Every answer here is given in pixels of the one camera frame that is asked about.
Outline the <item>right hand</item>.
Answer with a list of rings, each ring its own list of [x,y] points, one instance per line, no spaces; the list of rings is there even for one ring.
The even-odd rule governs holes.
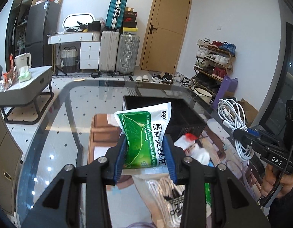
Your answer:
[[[269,194],[269,192],[273,189],[275,182],[276,182],[276,176],[273,173],[273,166],[268,164],[265,167],[265,176],[263,177],[262,185],[261,185],[261,195],[263,197],[266,197]],[[277,198],[281,198],[285,196],[292,190],[293,174],[292,175],[284,174],[280,180],[280,183],[283,184],[283,187],[277,194]]]

